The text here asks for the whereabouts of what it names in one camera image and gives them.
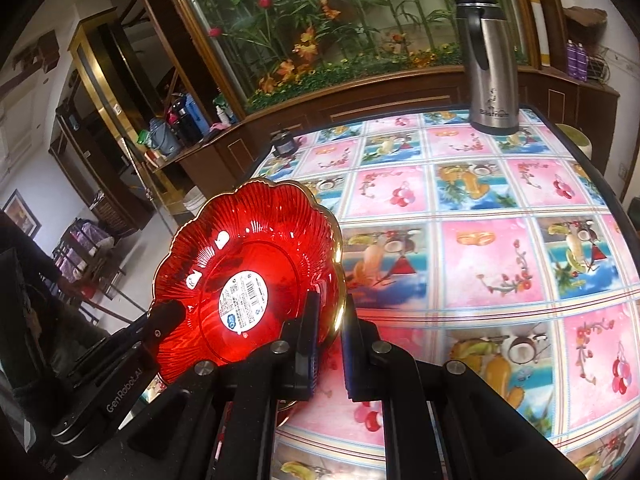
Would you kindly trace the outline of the red plastic dish with label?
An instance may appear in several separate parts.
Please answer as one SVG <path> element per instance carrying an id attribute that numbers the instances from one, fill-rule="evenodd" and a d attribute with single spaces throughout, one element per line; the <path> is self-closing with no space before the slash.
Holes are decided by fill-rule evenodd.
<path id="1" fill-rule="evenodd" d="M 250 179 L 209 200 L 153 278 L 154 307 L 184 307 L 158 348 L 160 379 L 172 385 L 201 361 L 241 361 L 303 313 L 308 292 L 320 298 L 318 344 L 330 348 L 347 299 L 342 249 L 334 214 L 298 182 Z"/>

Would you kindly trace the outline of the colourful fruit pattern tablecloth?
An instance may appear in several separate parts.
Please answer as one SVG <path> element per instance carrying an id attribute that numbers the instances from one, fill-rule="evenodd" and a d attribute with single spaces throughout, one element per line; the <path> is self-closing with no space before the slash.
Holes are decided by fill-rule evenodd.
<path id="1" fill-rule="evenodd" d="M 295 180 L 343 232 L 360 314 L 417 358 L 480 374 L 589 479 L 639 435 L 639 272 L 622 222 L 532 110 L 488 136 L 463 110 L 307 133 Z"/>

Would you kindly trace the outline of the white plastic bucket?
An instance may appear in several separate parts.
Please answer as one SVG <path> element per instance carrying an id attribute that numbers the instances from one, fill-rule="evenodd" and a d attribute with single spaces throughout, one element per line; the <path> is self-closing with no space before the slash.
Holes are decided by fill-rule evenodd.
<path id="1" fill-rule="evenodd" d="M 186 210 L 196 217 L 201 208 L 206 204 L 207 198 L 197 186 L 194 186 L 186 192 L 182 202 Z"/>

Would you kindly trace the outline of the small black jar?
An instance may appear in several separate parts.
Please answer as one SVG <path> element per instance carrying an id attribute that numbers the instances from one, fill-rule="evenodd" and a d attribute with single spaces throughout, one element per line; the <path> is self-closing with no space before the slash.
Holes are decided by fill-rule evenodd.
<path id="1" fill-rule="evenodd" d="M 279 130 L 271 136 L 273 155 L 276 157 L 288 157 L 295 154 L 299 145 L 295 136 L 288 129 Z"/>

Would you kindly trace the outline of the stainless steel thermos jug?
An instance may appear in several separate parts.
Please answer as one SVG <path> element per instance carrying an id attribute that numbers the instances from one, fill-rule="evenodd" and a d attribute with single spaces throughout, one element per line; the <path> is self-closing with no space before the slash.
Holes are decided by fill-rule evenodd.
<path id="1" fill-rule="evenodd" d="M 497 0 L 456 0 L 472 127 L 492 136 L 518 131 L 518 66 L 509 23 Z"/>

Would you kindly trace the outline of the purple bottles pair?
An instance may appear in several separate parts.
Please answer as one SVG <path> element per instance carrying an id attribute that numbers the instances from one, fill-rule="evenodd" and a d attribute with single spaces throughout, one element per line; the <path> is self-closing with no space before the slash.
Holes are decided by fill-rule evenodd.
<path id="1" fill-rule="evenodd" d="M 588 54 L 582 44 L 572 40 L 566 44 L 566 73 L 579 81 L 588 80 Z"/>

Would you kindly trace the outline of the framed wall picture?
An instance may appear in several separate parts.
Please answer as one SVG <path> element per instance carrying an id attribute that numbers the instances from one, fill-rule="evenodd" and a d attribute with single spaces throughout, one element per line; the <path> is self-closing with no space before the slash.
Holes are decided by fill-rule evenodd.
<path id="1" fill-rule="evenodd" d="M 29 238 L 34 238 L 41 228 L 41 223 L 17 188 L 6 200 L 2 210 Z"/>

